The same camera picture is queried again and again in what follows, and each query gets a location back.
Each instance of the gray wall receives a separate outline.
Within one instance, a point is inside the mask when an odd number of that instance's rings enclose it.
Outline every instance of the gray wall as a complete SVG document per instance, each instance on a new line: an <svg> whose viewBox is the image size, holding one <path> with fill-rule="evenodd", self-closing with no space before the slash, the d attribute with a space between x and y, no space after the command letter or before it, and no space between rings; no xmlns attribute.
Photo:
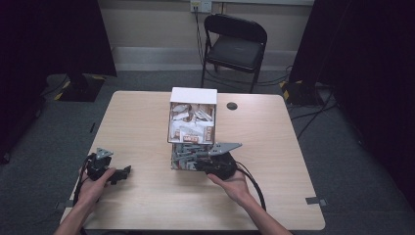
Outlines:
<svg viewBox="0 0 415 235"><path fill-rule="evenodd" d="M99 3L113 47L197 48L196 19L189 1ZM212 12L221 11L261 24L268 33L267 51L297 51L311 6L214 2ZM203 42L205 16L199 17Z"/></svg>

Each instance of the black tape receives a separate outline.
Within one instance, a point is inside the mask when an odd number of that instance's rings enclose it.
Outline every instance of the black tape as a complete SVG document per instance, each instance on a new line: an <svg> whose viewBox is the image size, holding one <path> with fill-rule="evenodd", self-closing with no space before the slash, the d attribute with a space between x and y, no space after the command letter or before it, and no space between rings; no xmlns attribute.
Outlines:
<svg viewBox="0 0 415 235"><path fill-rule="evenodd" d="M328 205L325 199L320 200L317 197L306 198L305 201L307 202L308 205L318 204L320 205L320 207L325 207Z"/></svg>
<svg viewBox="0 0 415 235"><path fill-rule="evenodd" d="M305 201L307 202L308 205L311 205L311 204L320 204L320 200L318 200L317 197L306 198Z"/></svg>

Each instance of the forearm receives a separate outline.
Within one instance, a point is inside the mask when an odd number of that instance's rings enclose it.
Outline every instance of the forearm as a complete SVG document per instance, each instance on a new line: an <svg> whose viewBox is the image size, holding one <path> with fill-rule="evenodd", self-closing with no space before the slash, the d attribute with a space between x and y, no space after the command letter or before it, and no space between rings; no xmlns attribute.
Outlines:
<svg viewBox="0 0 415 235"><path fill-rule="evenodd" d="M79 230L89 214L89 207L76 204L69 212L64 221L62 221L55 235L74 235L79 234Z"/></svg>
<svg viewBox="0 0 415 235"><path fill-rule="evenodd" d="M292 234L269 215L252 195L245 196L238 204L245 209L262 235Z"/></svg>

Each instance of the wooden table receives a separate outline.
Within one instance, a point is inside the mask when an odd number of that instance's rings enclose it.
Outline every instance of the wooden table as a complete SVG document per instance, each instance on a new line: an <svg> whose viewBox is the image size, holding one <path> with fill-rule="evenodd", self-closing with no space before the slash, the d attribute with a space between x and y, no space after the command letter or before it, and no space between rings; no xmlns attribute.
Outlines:
<svg viewBox="0 0 415 235"><path fill-rule="evenodd" d="M113 151L111 166L132 165L128 179L106 189L86 229L256 230L247 213L204 172L170 169L170 92L118 91L94 140ZM217 96L216 142L243 143L232 156L259 184L267 211L291 230L320 230L325 221L282 97ZM226 104L238 105L235 111ZM257 193L249 181L252 194ZM68 214L66 209L63 218Z"/></svg>

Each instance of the gray carpet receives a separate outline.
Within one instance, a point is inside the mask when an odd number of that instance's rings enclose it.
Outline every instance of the gray carpet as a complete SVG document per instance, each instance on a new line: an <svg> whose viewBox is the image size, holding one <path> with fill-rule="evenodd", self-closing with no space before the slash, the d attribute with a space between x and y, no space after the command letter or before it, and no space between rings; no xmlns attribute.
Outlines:
<svg viewBox="0 0 415 235"><path fill-rule="evenodd" d="M285 74L285 71L263 71L259 81ZM241 76L233 71L223 71L221 75ZM62 216L62 211L55 206L69 198L77 170L114 92L198 87L200 77L198 70L119 71L118 77L107 79L94 103L54 101L59 90L46 95L40 117L11 151L11 162L0 165L0 234L54 232ZM46 91L58 86L64 78L64 75L48 77L50 86ZM243 80L249 81L249 78L244 76ZM278 85L261 84L255 87L254 93L281 94ZM244 84L237 86L248 89ZM243 92L212 82L206 82L206 87L217 88L219 92ZM326 99L329 91L322 90L321 94ZM333 104L335 100L331 98L328 106ZM288 106L292 118L318 110L317 107ZM311 118L293 120L297 134ZM90 132L93 123L95 128ZM326 200L328 206L322 208L326 220L324 230L295 231L296 234L415 234L414 211L382 166L359 145L352 123L338 107L318 115L299 142L317 196Z"/></svg>

